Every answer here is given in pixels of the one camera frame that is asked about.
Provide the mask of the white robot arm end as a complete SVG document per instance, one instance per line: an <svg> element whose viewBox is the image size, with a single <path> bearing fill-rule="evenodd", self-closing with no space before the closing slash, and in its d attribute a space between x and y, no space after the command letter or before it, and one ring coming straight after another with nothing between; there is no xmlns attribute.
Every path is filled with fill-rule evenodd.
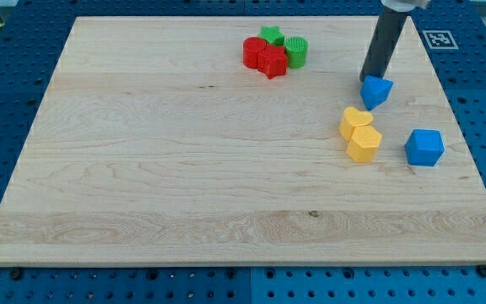
<svg viewBox="0 0 486 304"><path fill-rule="evenodd" d="M396 12L406 13L414 8L426 9L431 0L381 0L381 4Z"/></svg>

